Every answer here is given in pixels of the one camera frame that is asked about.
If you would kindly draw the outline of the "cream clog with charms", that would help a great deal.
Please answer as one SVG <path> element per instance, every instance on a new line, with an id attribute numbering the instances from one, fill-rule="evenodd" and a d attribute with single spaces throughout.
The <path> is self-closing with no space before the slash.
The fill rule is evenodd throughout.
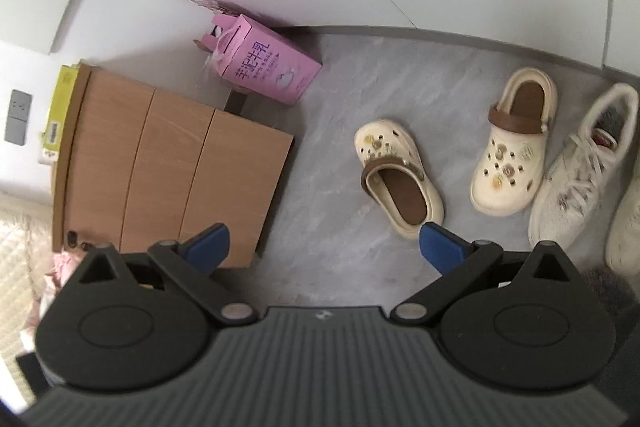
<path id="1" fill-rule="evenodd" d="M 470 186 L 476 210 L 506 217 L 532 202 L 544 174 L 557 109 L 555 83 L 542 70 L 524 67 L 509 78 L 488 112 L 488 143 Z"/>

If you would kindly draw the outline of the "cream clog brown insole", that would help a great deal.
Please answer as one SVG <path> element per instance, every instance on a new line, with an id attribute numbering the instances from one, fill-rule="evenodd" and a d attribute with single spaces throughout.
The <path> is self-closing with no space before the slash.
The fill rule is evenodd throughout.
<path id="1" fill-rule="evenodd" d="M 415 241 L 425 223 L 444 222 L 442 198 L 404 127 L 389 119 L 368 122 L 357 130 L 354 147 L 363 192 L 385 211 L 398 234 Z"/>

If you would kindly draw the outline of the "white low sneaker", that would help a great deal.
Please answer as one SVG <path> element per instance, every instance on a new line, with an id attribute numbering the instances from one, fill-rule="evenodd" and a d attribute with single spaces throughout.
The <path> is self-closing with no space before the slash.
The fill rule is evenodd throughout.
<path id="1" fill-rule="evenodd" d="M 528 239 L 566 249 L 597 213 L 634 141 L 639 93 L 616 83 L 592 104 L 547 170 L 529 215 Z"/>
<path id="2" fill-rule="evenodd" d="M 621 277 L 635 277 L 639 274 L 639 202 L 640 181 L 634 178 L 618 205 L 605 249 L 606 264 Z"/>

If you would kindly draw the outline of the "wooden drawer nightstand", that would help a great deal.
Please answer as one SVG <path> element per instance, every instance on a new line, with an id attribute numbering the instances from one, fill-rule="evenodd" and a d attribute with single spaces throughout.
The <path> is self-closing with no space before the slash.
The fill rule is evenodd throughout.
<path id="1" fill-rule="evenodd" d="M 132 253 L 221 222 L 224 269 L 249 267 L 293 137 L 79 64 L 52 181 L 52 249 L 66 233 Z"/>

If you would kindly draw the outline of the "keys in drawer lock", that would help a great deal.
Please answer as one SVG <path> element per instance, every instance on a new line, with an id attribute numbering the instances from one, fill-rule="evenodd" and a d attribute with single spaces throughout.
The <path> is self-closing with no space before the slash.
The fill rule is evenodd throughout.
<path id="1" fill-rule="evenodd" d="M 66 233 L 65 245 L 68 251 L 82 251 L 83 253 L 88 253 L 94 246 L 93 243 L 84 241 L 79 234 L 73 230 Z"/>

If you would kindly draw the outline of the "yellow box on nightstand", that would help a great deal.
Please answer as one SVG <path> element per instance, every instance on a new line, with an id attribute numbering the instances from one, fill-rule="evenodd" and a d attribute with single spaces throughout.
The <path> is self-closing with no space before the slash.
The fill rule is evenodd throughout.
<path id="1" fill-rule="evenodd" d="M 58 81 L 51 98 L 47 126 L 41 135 L 40 161 L 44 165 L 52 165 L 58 160 L 66 115 L 78 75 L 78 65 L 63 65 L 58 73 Z"/>

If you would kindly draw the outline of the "pink milk carton box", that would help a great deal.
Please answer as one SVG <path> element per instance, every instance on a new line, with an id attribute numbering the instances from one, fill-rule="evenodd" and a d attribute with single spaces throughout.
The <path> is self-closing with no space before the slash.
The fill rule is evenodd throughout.
<path id="1" fill-rule="evenodd" d="M 196 45 L 208 54 L 207 68 L 232 89 L 252 92 L 292 106 L 304 95 L 322 65 L 277 31 L 213 0 L 212 29 Z"/>

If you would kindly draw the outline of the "grey wall switch plate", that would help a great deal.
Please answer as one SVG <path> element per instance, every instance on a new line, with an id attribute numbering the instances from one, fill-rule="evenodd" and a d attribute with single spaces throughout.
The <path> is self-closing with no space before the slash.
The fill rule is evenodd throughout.
<path id="1" fill-rule="evenodd" d="M 31 94 L 20 90 L 11 92 L 4 141 L 17 146 L 23 146 L 26 143 L 30 106 L 32 106 Z"/>

